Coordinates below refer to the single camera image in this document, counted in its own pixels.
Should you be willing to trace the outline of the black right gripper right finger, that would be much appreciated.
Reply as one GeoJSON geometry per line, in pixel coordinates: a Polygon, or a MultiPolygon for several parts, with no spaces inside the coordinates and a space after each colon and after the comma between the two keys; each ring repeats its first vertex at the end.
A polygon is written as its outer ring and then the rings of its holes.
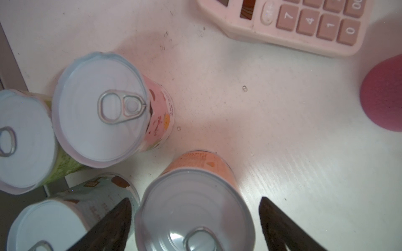
{"type": "Polygon", "coordinates": [[[262,232],[270,251],[325,251],[269,198],[259,205],[262,232]]]}

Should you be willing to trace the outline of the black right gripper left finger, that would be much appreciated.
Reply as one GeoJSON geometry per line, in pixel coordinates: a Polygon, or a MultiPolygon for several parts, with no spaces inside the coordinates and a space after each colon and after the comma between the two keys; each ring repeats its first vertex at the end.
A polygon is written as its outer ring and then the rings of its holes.
{"type": "Polygon", "coordinates": [[[129,238],[132,206],[124,198],[78,242],[71,251],[123,251],[129,238]]]}

